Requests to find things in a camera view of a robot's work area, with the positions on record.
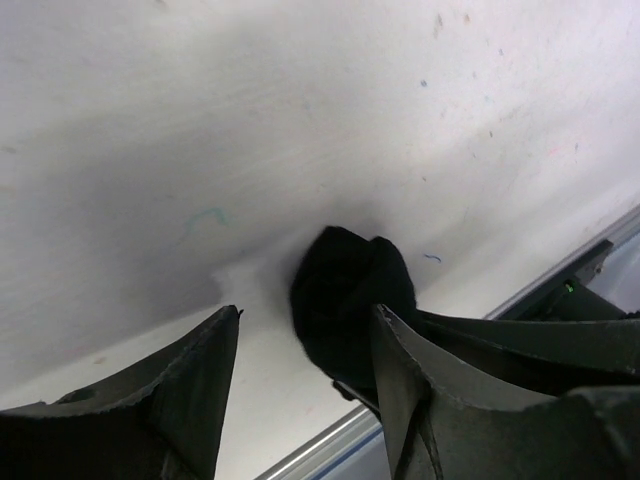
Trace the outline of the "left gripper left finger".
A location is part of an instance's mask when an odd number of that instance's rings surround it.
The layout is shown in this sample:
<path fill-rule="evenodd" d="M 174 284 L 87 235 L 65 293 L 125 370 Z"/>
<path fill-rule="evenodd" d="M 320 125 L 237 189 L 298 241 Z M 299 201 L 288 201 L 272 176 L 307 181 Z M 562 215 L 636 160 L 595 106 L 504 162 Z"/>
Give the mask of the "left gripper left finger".
<path fill-rule="evenodd" d="M 239 319 L 225 306 L 99 382 L 2 411 L 2 478 L 214 478 Z"/>

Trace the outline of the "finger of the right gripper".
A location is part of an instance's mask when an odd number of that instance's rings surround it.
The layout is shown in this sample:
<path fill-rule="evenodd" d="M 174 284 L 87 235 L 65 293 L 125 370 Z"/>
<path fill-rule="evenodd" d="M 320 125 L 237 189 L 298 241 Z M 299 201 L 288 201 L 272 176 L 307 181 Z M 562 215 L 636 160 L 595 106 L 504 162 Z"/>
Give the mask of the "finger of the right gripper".
<path fill-rule="evenodd" d="M 337 380 L 332 381 L 332 386 L 345 400 L 360 402 L 377 420 L 381 419 L 378 395 L 375 389 L 354 389 Z"/>
<path fill-rule="evenodd" d="M 549 363 L 639 373 L 639 321 L 525 321 L 419 313 L 425 325 L 482 345 Z"/>

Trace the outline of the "black underwear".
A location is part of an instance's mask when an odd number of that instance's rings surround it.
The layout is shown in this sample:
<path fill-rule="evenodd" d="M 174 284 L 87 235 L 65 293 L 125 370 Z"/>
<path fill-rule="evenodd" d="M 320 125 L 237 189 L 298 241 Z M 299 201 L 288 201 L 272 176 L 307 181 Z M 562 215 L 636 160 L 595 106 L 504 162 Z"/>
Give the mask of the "black underwear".
<path fill-rule="evenodd" d="M 403 320 L 418 309 L 413 282 L 396 246 L 329 226 L 314 240 L 289 293 L 297 338 L 311 362 L 353 389 L 376 388 L 369 324 L 376 305 Z"/>

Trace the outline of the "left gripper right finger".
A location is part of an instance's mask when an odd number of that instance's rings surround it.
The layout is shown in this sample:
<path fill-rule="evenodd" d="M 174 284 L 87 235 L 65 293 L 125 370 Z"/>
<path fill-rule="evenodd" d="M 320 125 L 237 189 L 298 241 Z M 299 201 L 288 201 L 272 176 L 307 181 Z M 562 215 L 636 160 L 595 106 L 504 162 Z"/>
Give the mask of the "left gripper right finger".
<path fill-rule="evenodd" d="M 639 373 L 549 363 L 376 309 L 371 351 L 396 479 L 635 479 Z"/>

